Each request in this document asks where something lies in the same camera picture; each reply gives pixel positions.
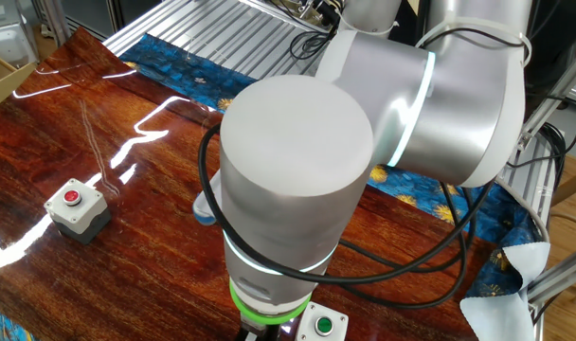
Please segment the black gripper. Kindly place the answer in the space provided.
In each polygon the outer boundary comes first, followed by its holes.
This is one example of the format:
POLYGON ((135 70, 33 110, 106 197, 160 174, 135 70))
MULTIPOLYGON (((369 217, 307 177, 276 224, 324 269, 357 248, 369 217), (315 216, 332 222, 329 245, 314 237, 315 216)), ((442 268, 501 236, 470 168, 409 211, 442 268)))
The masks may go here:
POLYGON ((295 333, 295 321, 281 325, 267 325, 262 328, 242 323, 238 331, 238 341, 294 341, 295 333))

